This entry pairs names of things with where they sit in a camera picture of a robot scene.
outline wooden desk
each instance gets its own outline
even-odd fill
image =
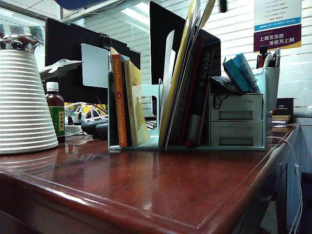
[[[291,139],[296,128],[273,134]],[[109,153],[106,141],[79,136],[47,152],[0,157],[0,228],[47,234],[243,233],[258,222],[251,214],[265,212],[282,178],[283,233],[286,145],[269,141],[266,152]]]

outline glossy desk surface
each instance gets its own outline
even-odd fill
[[[267,151],[107,152],[106,141],[77,136],[47,152],[0,157],[0,186],[121,228],[112,233],[228,233],[282,160],[278,142]]]

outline ceiling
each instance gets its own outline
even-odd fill
[[[81,18],[83,15],[89,14],[92,11],[123,1],[124,0],[105,0],[87,9],[81,8],[76,10],[61,8],[54,0],[0,0],[0,6],[41,20],[49,17],[60,21],[67,21]]]
[[[34,13],[60,19],[60,6],[54,0],[1,0],[1,5],[5,6],[5,3],[22,8]]]

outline white wall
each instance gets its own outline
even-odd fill
[[[91,30],[101,31],[111,37],[128,43],[130,47],[141,51],[141,69],[144,83],[150,82],[149,34],[148,25],[121,13],[127,7],[145,17],[148,14],[136,4],[147,0],[131,0],[104,11],[90,15],[79,24]],[[183,18],[191,0],[155,0]],[[204,26],[209,33],[221,40],[221,60],[224,56],[244,53],[250,66],[255,67],[257,54],[253,53],[254,1],[227,0],[228,11],[219,12],[219,0],[216,1],[212,15]],[[302,0],[302,46],[281,51],[281,74],[279,98],[296,98],[295,106],[312,105],[312,0]]]

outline computer mouse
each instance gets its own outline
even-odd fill
[[[108,123],[100,123],[96,126],[96,133],[102,138],[107,139],[108,136]]]
[[[88,135],[96,136],[98,135],[96,132],[96,126],[99,124],[107,124],[107,119],[100,119],[100,120],[85,122],[81,125],[81,129]]]

